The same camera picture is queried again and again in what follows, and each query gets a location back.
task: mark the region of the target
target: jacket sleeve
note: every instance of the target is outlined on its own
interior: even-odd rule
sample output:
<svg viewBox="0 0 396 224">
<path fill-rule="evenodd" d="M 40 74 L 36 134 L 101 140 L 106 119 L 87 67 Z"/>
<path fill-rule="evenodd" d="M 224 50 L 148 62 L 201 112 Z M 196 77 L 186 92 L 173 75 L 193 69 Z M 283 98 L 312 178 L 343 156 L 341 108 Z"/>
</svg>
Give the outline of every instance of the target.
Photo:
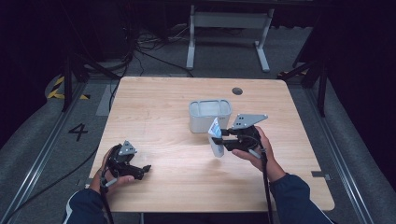
<svg viewBox="0 0 396 224">
<path fill-rule="evenodd" d="M 107 223 L 102 211 L 100 194 L 92 189 L 83 189 L 72 195 L 66 205 L 63 224 Z"/>
<path fill-rule="evenodd" d="M 286 174 L 270 185 L 281 223 L 332 223 L 310 200 L 309 186 L 297 175 Z"/>
</svg>

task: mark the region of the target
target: wire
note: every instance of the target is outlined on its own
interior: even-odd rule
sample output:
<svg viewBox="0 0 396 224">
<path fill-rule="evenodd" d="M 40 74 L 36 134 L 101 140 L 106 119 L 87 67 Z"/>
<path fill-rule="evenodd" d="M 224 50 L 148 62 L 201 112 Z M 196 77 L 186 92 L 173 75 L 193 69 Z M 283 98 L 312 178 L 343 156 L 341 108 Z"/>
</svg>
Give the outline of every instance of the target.
<svg viewBox="0 0 396 224">
<path fill-rule="evenodd" d="M 115 70 L 121 69 L 121 68 L 125 67 L 126 64 L 130 63 L 131 60 L 132 60 L 132 58 L 130 58 L 130 59 L 128 59 L 127 61 L 124 61 L 124 62 L 122 62 L 122 63 L 120 63 L 120 64 L 116 64 L 116 65 L 110 66 L 110 67 L 105 67 L 105 69 L 107 69 L 108 71 L 115 71 Z M 101 73 L 100 71 L 98 71 L 98 70 L 96 70 L 96 69 L 94 69 L 94 68 L 89 68 L 89 67 L 87 67 L 87 68 L 85 68 L 85 69 L 86 69 L 89 73 Z"/>
<path fill-rule="evenodd" d="M 241 134 L 241 135 L 239 135 L 239 137 L 250 138 L 251 140 L 253 140 L 253 141 L 256 142 L 257 146 L 261 146 L 261 145 L 262 145 L 262 142 L 260 142 L 260 140 L 256 139 L 255 137 L 252 137 L 252 136 L 250 136 L 250 135 Z"/>
<path fill-rule="evenodd" d="M 178 31 L 178 33 L 176 35 L 167 37 L 167 40 L 168 40 L 167 42 L 163 42 L 160 38 L 156 37 L 152 33 L 149 33 L 149 32 L 141 33 L 139 35 L 138 39 L 136 40 L 136 42 L 138 44 L 137 47 L 140 49 L 145 49 L 145 50 L 154 50 L 154 49 L 156 50 L 156 49 L 161 49 L 164 46 L 174 44 L 179 40 L 189 41 L 189 39 L 183 37 L 185 31 L 187 31 L 189 28 L 190 28 L 190 26 L 186 26 L 181 31 Z M 142 44 L 148 44 L 148 43 L 152 43 L 153 46 L 152 47 L 143 47 L 142 46 Z"/>
<path fill-rule="evenodd" d="M 143 75 L 143 73 L 145 72 L 145 69 L 143 68 L 142 61 L 140 61 L 140 59 L 136 55 L 134 55 L 134 57 L 139 61 L 139 66 L 140 66 L 140 69 L 142 70 L 139 74 L 139 76 L 141 77 Z"/>
<path fill-rule="evenodd" d="M 114 220 L 113 220 L 113 216 L 111 214 L 110 206 L 108 205 L 108 201 L 107 201 L 107 197 L 106 197 L 107 186 L 106 186 L 106 183 L 105 183 L 105 181 L 106 181 L 105 175 L 106 175 L 106 172 L 109 170 L 109 168 L 108 168 L 108 158 L 113 155 L 113 151 L 116 148 L 119 149 L 120 147 L 121 147 L 121 145 L 116 145 L 116 146 L 114 146 L 114 147 L 112 147 L 110 149 L 110 152 L 107 154 L 107 158 L 106 158 L 106 161 L 105 161 L 104 169 L 102 170 L 102 173 L 100 175 L 100 196 L 101 196 L 103 204 L 105 206 L 105 209 L 106 209 L 106 212 L 107 212 L 108 221 L 110 222 L 110 224 L 114 224 Z"/>
<path fill-rule="evenodd" d="M 267 205 L 268 205 L 268 220 L 270 221 L 270 224 L 274 223 L 274 218 L 273 218 L 273 209 L 271 205 L 271 197 L 270 197 L 270 185 L 268 183 L 268 175 L 267 175 L 267 154 L 265 153 L 265 148 L 263 147 L 262 143 L 260 142 L 260 151 L 262 152 L 262 178 L 264 180 L 264 186 L 265 186 L 265 197 L 267 200 Z"/>
<path fill-rule="evenodd" d="M 126 74 L 126 71 L 128 70 L 128 67 L 129 67 L 129 65 L 126 64 L 126 65 L 125 65 L 125 69 L 124 69 L 124 71 L 123 71 L 123 73 L 122 73 L 122 75 L 121 75 L 120 78 L 125 77 L 125 74 Z M 119 85 L 120 85 L 120 81 L 117 83 L 117 86 L 116 86 L 116 88 L 114 89 L 114 91 L 111 91 L 111 83 L 110 83 L 110 92 L 111 92 L 111 95 L 110 95 L 110 100 L 108 101 L 108 111 L 111 110 L 111 105 L 112 105 L 112 102 L 113 102 L 114 94 L 115 94 L 115 92 L 117 91 L 117 89 L 119 88 Z"/>
<path fill-rule="evenodd" d="M 70 176 L 71 174 L 73 174 L 76 170 L 78 170 L 81 166 L 83 166 L 88 160 L 91 159 L 91 157 L 96 153 L 96 151 L 98 150 L 99 146 L 95 148 L 95 150 L 90 154 L 90 156 L 85 159 L 85 161 L 83 161 L 78 167 L 76 167 L 74 170 L 70 171 L 69 173 L 67 173 L 66 175 L 62 176 L 61 178 L 59 178 L 58 180 L 56 180 L 55 182 L 53 182 L 52 184 L 48 185 L 47 187 L 43 188 L 42 190 L 40 190 L 38 193 L 36 193 L 35 195 L 33 195 L 32 197 L 30 197 L 28 200 L 26 200 L 26 202 L 24 202 L 23 204 L 21 204 L 20 206 L 18 206 L 7 218 L 6 221 L 4 222 L 5 224 L 7 224 L 9 222 L 9 220 L 12 218 L 12 216 L 14 216 L 18 211 L 20 211 L 25 205 L 27 205 L 28 203 L 30 203 L 32 200 L 34 200 L 35 198 L 37 198 L 38 196 L 40 196 L 42 193 L 44 193 L 45 191 L 49 190 L 50 188 L 52 188 L 53 186 L 55 186 L 56 184 L 58 184 L 59 182 L 61 182 L 62 180 L 66 179 L 68 176 Z"/>
<path fill-rule="evenodd" d="M 162 62 L 162 63 L 167 63 L 167 64 L 172 65 L 172 66 L 174 66 L 174 67 L 178 67 L 178 68 L 184 70 L 185 72 L 187 72 L 187 74 L 188 74 L 190 77 L 194 77 L 194 76 L 192 75 L 192 73 L 191 73 L 187 68 L 184 68 L 184 67 L 179 66 L 179 65 L 177 65 L 177 64 L 169 63 L 169 62 L 166 62 L 166 61 L 164 61 L 164 60 L 162 60 L 162 59 L 156 58 L 156 57 L 154 57 L 154 56 L 152 56 L 152 55 L 147 54 L 146 52 L 141 51 L 140 49 L 137 49 L 136 51 L 138 51 L 138 52 L 140 52 L 140 53 L 142 53 L 142 54 L 144 54 L 144 55 L 147 55 L 147 56 L 149 56 L 150 58 L 153 58 L 153 59 L 155 59 L 155 60 L 158 60 L 158 61 L 160 61 L 160 62 Z"/>
<path fill-rule="evenodd" d="M 72 26 L 72 28 L 73 28 L 73 30 L 74 30 L 76 36 L 78 37 L 78 40 L 79 40 L 81 46 L 84 48 L 84 50 L 85 50 L 85 52 L 87 53 L 87 55 L 88 55 L 91 59 L 93 59 L 93 57 L 91 56 L 91 54 L 90 54 L 90 52 L 88 51 L 87 47 L 85 46 L 84 41 L 83 41 L 82 38 L 81 38 L 81 35 L 78 33 L 76 26 L 74 25 L 74 23 L 72 22 L 72 19 L 70 18 L 69 14 L 67 13 L 67 10 L 66 10 L 66 8 L 64 7 L 64 4 L 62 3 L 62 0 L 59 0 L 58 2 L 61 4 L 62 10 L 64 11 L 64 14 L 65 14 L 66 17 L 67 17 L 67 20 L 69 21 L 69 23 L 70 23 L 70 25 Z"/>
</svg>

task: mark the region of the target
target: metal frame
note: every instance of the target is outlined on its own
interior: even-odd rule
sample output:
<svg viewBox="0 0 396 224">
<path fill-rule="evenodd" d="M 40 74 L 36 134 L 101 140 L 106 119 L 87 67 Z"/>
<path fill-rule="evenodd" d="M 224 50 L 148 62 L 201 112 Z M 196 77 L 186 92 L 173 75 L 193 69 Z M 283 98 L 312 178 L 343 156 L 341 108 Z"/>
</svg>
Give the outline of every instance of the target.
<svg viewBox="0 0 396 224">
<path fill-rule="evenodd" d="M 85 89 L 86 83 L 78 83 L 73 97 L 77 99 Z M 4 213 L 3 218 L 1 219 L 0 223 L 4 223 L 6 218 L 11 215 L 19 206 L 25 203 L 28 199 L 30 194 L 35 187 L 35 184 L 40 177 L 41 173 L 44 170 L 44 167 L 47 164 L 47 161 L 50 158 L 50 155 L 53 151 L 53 146 L 57 142 L 59 135 L 61 134 L 61 130 L 66 124 L 71 112 L 73 111 L 74 106 L 76 105 L 77 101 L 71 101 L 71 104 L 67 107 L 67 109 L 61 113 L 60 117 L 55 123 L 54 128 L 52 129 L 46 143 L 41 148 L 40 153 L 38 154 L 37 158 L 35 159 L 35 163 L 30 168 L 28 174 L 23 180 L 20 189 L 18 190 L 17 194 L 14 196 L 11 204 L 8 206 L 7 211 Z M 15 223 L 20 211 L 17 212 L 10 220 L 9 224 Z"/>
<path fill-rule="evenodd" d="M 312 89 L 304 89 L 305 95 L 308 98 L 308 101 L 311 104 L 311 107 L 316 111 L 315 115 L 318 123 L 326 137 L 326 140 L 331 149 L 332 160 L 334 161 L 335 168 L 338 171 L 338 174 L 341 177 L 341 180 L 346 189 L 346 193 L 349 197 L 349 200 L 352 203 L 353 208 L 355 209 L 356 215 L 358 216 L 360 223 L 374 223 L 373 219 L 370 215 L 370 212 L 361 197 L 361 193 L 356 185 L 355 179 L 347 168 L 347 163 L 344 160 L 344 157 L 341 153 L 339 146 L 337 145 L 332 131 L 330 130 L 329 124 L 326 119 L 321 116 L 321 112 L 316 107 L 317 100 L 315 99 L 315 94 Z"/>
<path fill-rule="evenodd" d="M 269 9 L 268 13 L 195 12 L 195 6 L 192 5 L 190 14 L 190 42 L 186 64 L 187 69 L 193 69 L 194 67 L 195 27 L 227 27 L 262 29 L 261 39 L 255 41 L 254 44 L 262 66 L 262 71 L 265 73 L 270 72 L 263 46 L 273 15 L 273 9 Z"/>
</svg>

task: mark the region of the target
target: dark background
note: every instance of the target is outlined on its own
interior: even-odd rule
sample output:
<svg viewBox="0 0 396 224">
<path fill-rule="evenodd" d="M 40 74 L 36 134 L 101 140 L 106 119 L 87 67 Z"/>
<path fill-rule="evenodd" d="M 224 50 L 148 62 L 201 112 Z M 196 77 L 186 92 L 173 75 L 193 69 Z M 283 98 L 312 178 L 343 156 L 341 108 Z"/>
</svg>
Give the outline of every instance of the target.
<svg viewBox="0 0 396 224">
<path fill-rule="evenodd" d="M 298 60 L 329 62 L 329 79 L 341 103 L 396 189 L 392 165 L 396 160 L 396 22 L 391 5 L 385 1 L 333 3 L 342 7 L 309 13 L 281 8 L 276 10 L 273 25 L 315 27 Z M 46 103 L 44 89 L 62 71 L 66 49 L 97 62 L 125 53 L 120 6 L 129 11 L 135 31 L 145 27 L 161 37 L 173 25 L 188 22 L 190 12 L 188 6 L 114 5 L 110 1 L 1 3 L 0 147 Z M 76 26 L 70 26 L 69 20 Z"/>
</svg>

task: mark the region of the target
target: light wood tabletop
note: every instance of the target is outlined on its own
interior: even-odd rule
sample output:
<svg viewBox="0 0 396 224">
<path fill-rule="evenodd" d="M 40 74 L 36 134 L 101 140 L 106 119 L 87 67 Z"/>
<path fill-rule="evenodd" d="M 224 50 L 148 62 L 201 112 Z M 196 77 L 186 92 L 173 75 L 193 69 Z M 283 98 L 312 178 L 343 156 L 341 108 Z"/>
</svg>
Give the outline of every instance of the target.
<svg viewBox="0 0 396 224">
<path fill-rule="evenodd" d="M 242 89 L 235 95 L 233 88 Z M 320 171 L 286 83 L 268 79 L 124 77 L 120 81 L 90 177 L 106 152 L 128 140 L 137 153 L 131 164 L 152 167 L 143 180 L 109 197 L 114 212 L 267 211 L 262 173 L 229 151 L 216 158 L 206 133 L 192 133 L 189 104 L 226 99 L 237 114 L 267 114 L 257 123 L 270 139 L 275 157 L 288 173 L 311 188 L 322 210 L 334 202 Z"/>
</svg>

